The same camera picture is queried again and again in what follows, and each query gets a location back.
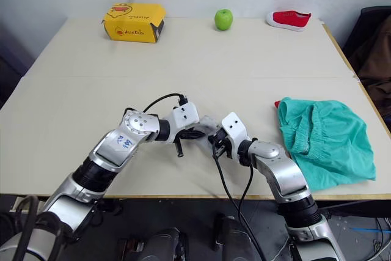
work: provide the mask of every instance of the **yellow box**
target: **yellow box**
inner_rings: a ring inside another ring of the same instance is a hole
[[[115,3],[102,23],[113,40],[156,43],[165,15],[160,4]]]

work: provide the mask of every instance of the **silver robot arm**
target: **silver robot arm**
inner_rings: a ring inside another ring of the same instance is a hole
[[[181,153],[178,135],[198,123],[199,116],[196,106],[185,97],[180,98],[179,104],[163,119],[141,111],[127,110],[120,125],[107,133],[83,164],[68,175],[46,201],[41,212],[46,213],[46,217],[48,213],[54,213],[68,235],[77,236],[88,225],[95,205],[105,195],[115,176],[142,143],[175,143]],[[13,260],[21,235],[22,232],[16,234],[0,247],[1,260]],[[27,253],[20,260],[54,260],[50,254],[55,240],[55,233],[50,227],[34,228]]]
[[[218,156],[227,152],[228,157],[243,166],[252,165],[266,177],[278,204],[278,213],[285,218],[294,260],[332,258],[330,260],[345,261],[299,166],[286,156],[281,145],[250,139],[246,127],[234,112],[222,120],[221,128],[209,136],[209,141],[217,144]]]

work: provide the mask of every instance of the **green fabric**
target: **green fabric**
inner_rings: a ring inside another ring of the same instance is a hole
[[[278,117],[285,147],[311,190],[376,179],[367,126],[343,103],[284,98]]]

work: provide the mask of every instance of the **red canvas shoe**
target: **red canvas shoe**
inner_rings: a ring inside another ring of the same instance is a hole
[[[299,13],[294,10],[270,12],[266,16],[266,22],[273,27],[301,32],[304,31],[310,17],[311,13]]]

